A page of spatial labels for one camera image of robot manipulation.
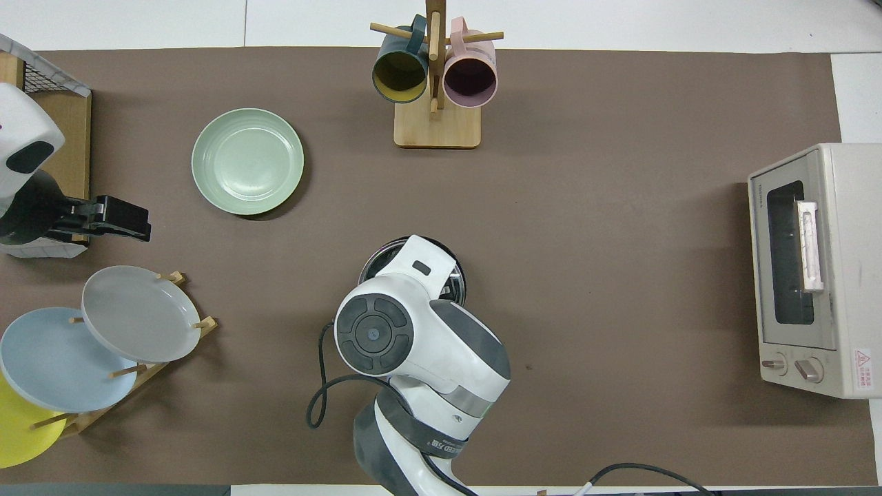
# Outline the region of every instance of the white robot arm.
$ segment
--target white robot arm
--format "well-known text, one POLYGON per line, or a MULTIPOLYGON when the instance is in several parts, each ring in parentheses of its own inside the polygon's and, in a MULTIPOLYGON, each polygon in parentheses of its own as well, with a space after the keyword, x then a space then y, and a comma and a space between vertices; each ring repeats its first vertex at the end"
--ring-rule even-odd
POLYGON ((69 198, 40 170, 63 144, 58 126, 30 96, 0 83, 0 244, 62 241, 71 234, 149 241, 144 208, 107 195, 69 198))
POLYGON ((49 115, 21 90, 0 83, 0 217, 34 172, 64 145, 49 115))
POLYGON ((344 361, 389 376, 355 419, 355 456, 396 496, 470 493, 451 461, 511 378, 505 347, 474 315, 439 299, 455 260, 411 236, 350 292, 334 321, 344 361))

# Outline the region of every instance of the pink mug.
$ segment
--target pink mug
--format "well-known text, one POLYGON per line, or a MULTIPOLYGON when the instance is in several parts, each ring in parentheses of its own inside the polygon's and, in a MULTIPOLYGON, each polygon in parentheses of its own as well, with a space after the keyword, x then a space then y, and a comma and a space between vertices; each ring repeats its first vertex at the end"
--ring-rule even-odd
POLYGON ((465 43, 463 36, 480 34, 468 29, 466 20, 453 20, 450 33, 451 49, 447 50, 444 66, 444 93, 447 100, 470 109, 481 107, 497 90, 496 49, 493 41, 465 43))

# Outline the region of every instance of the brown mat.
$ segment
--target brown mat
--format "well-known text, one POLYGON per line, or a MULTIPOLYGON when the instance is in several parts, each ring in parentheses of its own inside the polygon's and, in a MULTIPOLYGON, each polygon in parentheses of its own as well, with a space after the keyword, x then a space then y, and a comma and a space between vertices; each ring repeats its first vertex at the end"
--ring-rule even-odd
MULTIPOLYGON (((454 463, 472 485, 581 485, 623 461, 708 485, 875 484, 867 402, 757 370, 748 173, 838 141, 829 56, 500 51, 474 151, 402 150, 374 49, 50 53, 94 90, 94 194, 147 207, 153 241, 0 257, 0 323, 78 306, 115 264, 188 274, 221 327, 78 437, 0 483, 369 484, 332 390, 310 431, 318 332, 384 242, 450 246, 512 384, 454 463), (239 107, 300 133, 295 195, 258 220, 192 182, 202 127, 239 107)), ((329 347, 329 375, 347 372, 329 347)), ((605 484, 669 484, 633 471, 605 484)))

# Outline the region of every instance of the wooden mug holder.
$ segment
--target wooden mug holder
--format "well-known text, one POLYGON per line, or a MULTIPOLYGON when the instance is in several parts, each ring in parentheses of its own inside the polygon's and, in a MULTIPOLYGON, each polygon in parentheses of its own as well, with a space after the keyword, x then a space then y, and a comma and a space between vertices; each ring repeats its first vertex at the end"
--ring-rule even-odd
MULTIPOLYGON (((475 148, 481 144, 481 109, 467 109, 446 105, 441 76, 447 60, 445 37, 447 2, 426 0, 427 37, 429 44, 429 76, 426 91, 410 103, 395 104, 395 122, 392 137, 402 148, 475 148)), ((380 33, 410 38, 403 29, 370 23, 370 29, 380 33)), ((500 32, 466 36, 463 41, 502 40, 500 32)))

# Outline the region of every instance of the oven window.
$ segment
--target oven window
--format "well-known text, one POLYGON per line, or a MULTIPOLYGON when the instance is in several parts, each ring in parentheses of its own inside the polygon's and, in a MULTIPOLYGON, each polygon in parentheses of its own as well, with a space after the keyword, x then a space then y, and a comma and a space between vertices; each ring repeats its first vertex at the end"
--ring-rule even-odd
POLYGON ((803 292, 796 202, 805 199, 803 182, 771 190, 766 196, 772 251, 774 317, 781 324, 810 325, 815 320, 811 293, 803 292))

